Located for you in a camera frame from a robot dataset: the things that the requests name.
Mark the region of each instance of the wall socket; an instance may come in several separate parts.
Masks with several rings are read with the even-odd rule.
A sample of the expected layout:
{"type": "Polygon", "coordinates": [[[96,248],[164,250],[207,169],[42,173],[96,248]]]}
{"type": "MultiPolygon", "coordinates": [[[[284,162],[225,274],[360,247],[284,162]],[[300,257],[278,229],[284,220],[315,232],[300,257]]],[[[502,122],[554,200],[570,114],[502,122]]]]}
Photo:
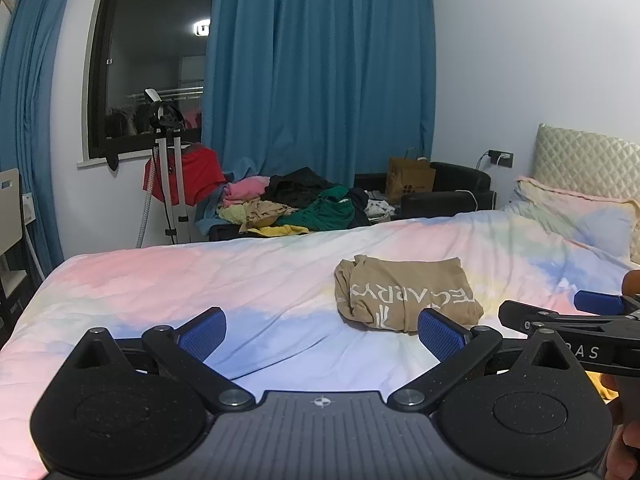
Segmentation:
{"type": "Polygon", "coordinates": [[[513,153],[503,152],[501,150],[489,150],[488,155],[492,164],[504,166],[505,168],[513,167],[513,153]]]}

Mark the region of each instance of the blue gripper pad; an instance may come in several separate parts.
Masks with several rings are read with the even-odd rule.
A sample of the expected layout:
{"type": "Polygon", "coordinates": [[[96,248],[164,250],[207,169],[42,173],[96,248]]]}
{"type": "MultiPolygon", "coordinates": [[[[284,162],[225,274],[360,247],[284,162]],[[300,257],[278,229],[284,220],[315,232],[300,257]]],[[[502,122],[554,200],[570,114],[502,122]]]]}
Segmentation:
{"type": "Polygon", "coordinates": [[[204,362],[225,340],[225,313],[218,307],[212,307],[182,325],[176,332],[178,346],[198,361],[204,362]]]}
{"type": "Polygon", "coordinates": [[[418,315],[418,338],[442,362],[469,341],[470,332],[432,308],[425,308],[418,315]]]}
{"type": "Polygon", "coordinates": [[[574,307],[599,316],[620,316],[624,312],[625,304],[622,296],[579,290],[574,296],[574,307]]]}

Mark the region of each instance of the quilted headboard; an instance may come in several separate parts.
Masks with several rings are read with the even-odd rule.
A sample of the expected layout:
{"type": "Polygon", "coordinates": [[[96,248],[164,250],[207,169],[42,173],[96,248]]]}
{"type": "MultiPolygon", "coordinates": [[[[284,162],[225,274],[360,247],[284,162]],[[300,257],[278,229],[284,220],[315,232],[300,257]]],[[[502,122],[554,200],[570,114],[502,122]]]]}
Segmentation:
{"type": "MultiPolygon", "coordinates": [[[[540,124],[533,178],[551,187],[640,202],[640,145],[540,124]]],[[[639,227],[632,236],[631,259],[640,263],[639,227]]]]}

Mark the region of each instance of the metal screw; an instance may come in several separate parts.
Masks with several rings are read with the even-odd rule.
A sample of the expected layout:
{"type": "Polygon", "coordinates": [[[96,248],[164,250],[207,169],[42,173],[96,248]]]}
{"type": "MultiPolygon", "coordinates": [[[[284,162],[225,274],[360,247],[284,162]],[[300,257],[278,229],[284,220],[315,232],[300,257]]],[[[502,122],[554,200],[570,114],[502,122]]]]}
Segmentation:
{"type": "Polygon", "coordinates": [[[225,390],[218,396],[218,400],[225,406],[242,406],[251,400],[251,396],[244,390],[238,388],[230,388],[225,390]]]}
{"type": "Polygon", "coordinates": [[[424,393],[411,388],[403,388],[394,393],[394,400],[403,406],[415,406],[424,401],[424,393]]]}

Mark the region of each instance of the black sofa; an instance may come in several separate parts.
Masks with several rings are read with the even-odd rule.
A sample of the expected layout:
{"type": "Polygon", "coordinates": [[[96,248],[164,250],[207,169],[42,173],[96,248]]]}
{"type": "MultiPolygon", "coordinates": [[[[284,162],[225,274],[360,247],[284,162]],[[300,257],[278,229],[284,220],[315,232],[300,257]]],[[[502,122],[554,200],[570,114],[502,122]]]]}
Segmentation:
{"type": "MultiPolygon", "coordinates": [[[[411,193],[400,202],[401,219],[453,216],[495,207],[495,191],[491,191],[491,177],[484,171],[446,162],[432,162],[436,170],[433,191],[411,193]]],[[[385,192],[386,173],[357,174],[354,186],[385,192]]]]}

